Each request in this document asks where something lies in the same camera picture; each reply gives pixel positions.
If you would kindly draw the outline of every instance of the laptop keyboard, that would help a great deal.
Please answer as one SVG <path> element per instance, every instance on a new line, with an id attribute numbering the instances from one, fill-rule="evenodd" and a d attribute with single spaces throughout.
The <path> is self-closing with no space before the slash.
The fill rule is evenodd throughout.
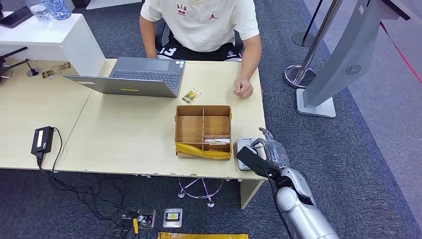
<path id="1" fill-rule="evenodd" d="M 177 89 L 179 81 L 178 73 L 158 73 L 158 72 L 142 72 L 142 71 L 115 71 L 110 77 L 122 79 L 137 80 L 155 80 L 164 81 L 171 90 Z"/>

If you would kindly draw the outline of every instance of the yellow tape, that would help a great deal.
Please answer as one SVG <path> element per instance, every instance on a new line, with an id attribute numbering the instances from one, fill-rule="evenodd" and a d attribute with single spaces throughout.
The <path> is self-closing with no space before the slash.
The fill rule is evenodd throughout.
<path id="1" fill-rule="evenodd" d="M 139 91 L 139 90 L 135 90 L 135 89 L 120 89 L 121 91 Z"/>
<path id="2" fill-rule="evenodd" d="M 138 221 L 136 220 L 136 218 L 133 219 L 133 230 L 135 231 L 135 234 L 139 233 Z"/>
<path id="3" fill-rule="evenodd" d="M 201 234 L 178 234 L 178 233 L 159 233 L 157 239 L 248 239 L 248 234 L 219 234 L 219 235 L 201 235 Z"/>
<path id="4" fill-rule="evenodd" d="M 184 143 L 176 143 L 176 151 L 187 153 L 194 156 L 213 158 L 213 159 L 225 159 L 231 158 L 231 153 L 221 151 L 202 151 L 196 147 L 190 146 Z"/>

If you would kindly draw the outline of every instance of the laptop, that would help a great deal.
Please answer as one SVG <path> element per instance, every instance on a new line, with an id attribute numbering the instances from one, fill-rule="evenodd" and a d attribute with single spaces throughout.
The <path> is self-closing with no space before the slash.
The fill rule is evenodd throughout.
<path id="1" fill-rule="evenodd" d="M 176 98 L 185 61 L 119 57 L 108 77 L 63 75 L 103 94 Z"/>

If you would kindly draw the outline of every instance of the robot finger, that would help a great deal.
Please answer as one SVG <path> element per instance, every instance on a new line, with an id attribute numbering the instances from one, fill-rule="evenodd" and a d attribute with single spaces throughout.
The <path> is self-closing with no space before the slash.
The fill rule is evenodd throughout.
<path id="1" fill-rule="evenodd" d="M 264 128 L 259 128 L 259 130 L 264 134 L 266 140 L 270 140 L 270 139 L 274 140 L 273 135 L 268 130 Z"/>
<path id="2" fill-rule="evenodd" d="M 257 138 L 255 141 L 253 141 L 252 143 L 251 143 L 251 147 L 255 147 L 257 144 L 262 144 L 262 145 L 265 145 L 264 143 L 265 143 L 265 140 L 263 139 L 263 138 Z"/>

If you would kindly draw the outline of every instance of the black phone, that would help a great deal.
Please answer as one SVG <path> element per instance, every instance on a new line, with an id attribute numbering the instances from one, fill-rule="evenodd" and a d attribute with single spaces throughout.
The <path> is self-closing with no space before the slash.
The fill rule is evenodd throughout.
<path id="1" fill-rule="evenodd" d="M 1 19 L 0 26 L 14 28 L 30 17 L 32 17 L 31 11 L 27 6 L 24 6 L 21 9 L 15 11 L 14 13 L 10 14 L 9 16 Z"/>

